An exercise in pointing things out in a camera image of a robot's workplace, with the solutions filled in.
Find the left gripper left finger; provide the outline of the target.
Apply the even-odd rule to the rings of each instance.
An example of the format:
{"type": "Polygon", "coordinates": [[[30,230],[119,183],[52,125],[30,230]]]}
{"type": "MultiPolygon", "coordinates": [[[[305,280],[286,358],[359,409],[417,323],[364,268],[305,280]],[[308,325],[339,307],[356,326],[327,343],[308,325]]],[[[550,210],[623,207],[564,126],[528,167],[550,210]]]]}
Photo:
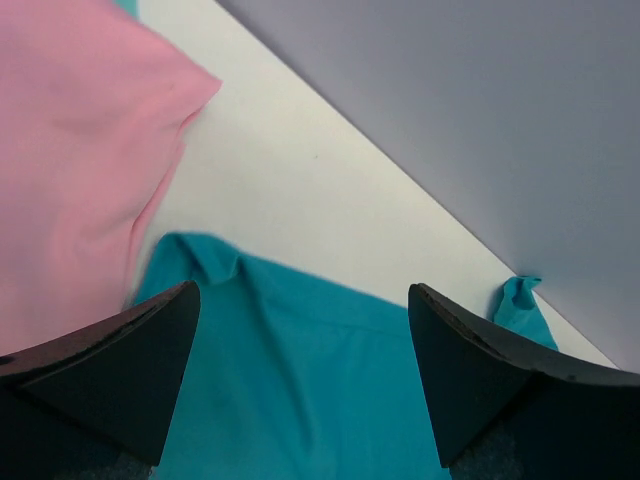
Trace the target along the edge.
{"type": "Polygon", "coordinates": [[[149,478],[163,453],[199,313],[199,288],[187,281],[2,356],[2,478],[149,478]]]}

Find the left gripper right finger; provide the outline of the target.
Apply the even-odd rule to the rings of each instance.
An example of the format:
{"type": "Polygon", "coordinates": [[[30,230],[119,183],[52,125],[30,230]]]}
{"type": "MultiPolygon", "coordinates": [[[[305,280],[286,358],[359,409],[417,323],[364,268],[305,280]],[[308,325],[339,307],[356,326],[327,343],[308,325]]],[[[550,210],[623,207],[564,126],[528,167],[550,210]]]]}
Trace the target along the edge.
{"type": "Polygon", "coordinates": [[[635,479],[639,377],[544,347],[424,284],[408,315],[440,464],[455,479],[635,479]]]}

